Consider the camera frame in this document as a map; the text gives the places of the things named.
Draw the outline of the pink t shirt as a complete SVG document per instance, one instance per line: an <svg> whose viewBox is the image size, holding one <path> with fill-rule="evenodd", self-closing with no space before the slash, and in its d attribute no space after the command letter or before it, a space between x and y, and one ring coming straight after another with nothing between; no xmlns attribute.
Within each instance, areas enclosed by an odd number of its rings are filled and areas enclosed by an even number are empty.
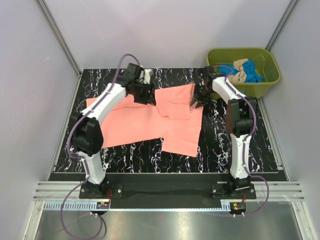
<svg viewBox="0 0 320 240"><path fill-rule="evenodd" d="M131 94L116 84L98 103L86 100L90 118L97 118L103 136L103 148L163 139L164 152L196 157L202 128L203 108L190 104L195 84L156 89L156 105L134 101Z"/></svg>

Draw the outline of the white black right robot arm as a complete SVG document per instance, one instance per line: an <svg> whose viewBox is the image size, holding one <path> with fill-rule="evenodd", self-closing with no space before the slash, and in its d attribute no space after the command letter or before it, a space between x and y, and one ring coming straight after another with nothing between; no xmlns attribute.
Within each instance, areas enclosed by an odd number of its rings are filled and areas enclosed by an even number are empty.
<svg viewBox="0 0 320 240"><path fill-rule="evenodd" d="M227 104L225 127L231 137L232 160L226 184L212 194L236 199L250 191L249 148L257 124L256 101L237 90L228 77L216 72L214 66L205 66L202 81L194 88L190 106L194 109L205 106L214 93Z"/></svg>

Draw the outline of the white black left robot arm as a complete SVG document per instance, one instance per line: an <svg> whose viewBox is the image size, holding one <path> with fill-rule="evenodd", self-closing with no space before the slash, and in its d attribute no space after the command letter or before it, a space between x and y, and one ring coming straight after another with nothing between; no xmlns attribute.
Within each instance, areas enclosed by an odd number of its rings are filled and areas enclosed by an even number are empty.
<svg viewBox="0 0 320 240"><path fill-rule="evenodd" d="M73 127L67 139L71 158L79 158L85 169L85 181L81 184L81 199L100 199L111 193L103 170L101 149L104 142L102 124L112 109L128 95L138 104L155 105L155 85L151 80L152 69L130 63L115 76L102 94L80 113L70 116Z"/></svg>

